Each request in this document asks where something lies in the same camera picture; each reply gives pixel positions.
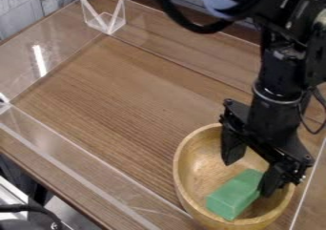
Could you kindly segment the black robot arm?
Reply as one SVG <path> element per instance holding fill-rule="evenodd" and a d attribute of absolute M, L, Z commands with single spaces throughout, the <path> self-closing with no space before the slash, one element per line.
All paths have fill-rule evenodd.
<path fill-rule="evenodd" d="M 155 0 L 185 29 L 201 34 L 222 31 L 250 18 L 261 28 L 261 69 L 253 85 L 253 102 L 225 101 L 222 159 L 228 165 L 253 148 L 268 161 L 258 191 L 269 197 L 286 184 L 300 184 L 314 159 L 300 140 L 312 99 L 324 107 L 318 86 L 326 83 L 326 0 L 203 0 L 218 21 L 199 25 L 173 0 Z"/>

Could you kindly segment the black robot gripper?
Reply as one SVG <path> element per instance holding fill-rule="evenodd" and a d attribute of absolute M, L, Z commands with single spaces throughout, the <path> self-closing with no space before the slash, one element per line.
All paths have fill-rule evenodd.
<path fill-rule="evenodd" d="M 290 93 L 272 92 L 261 81 L 253 87 L 250 105 L 226 99 L 222 123 L 222 160 L 228 166 L 245 157 L 252 148 L 269 163 L 258 189 L 269 198 L 289 183 L 298 185 L 314 159 L 298 135 L 313 89 Z"/>

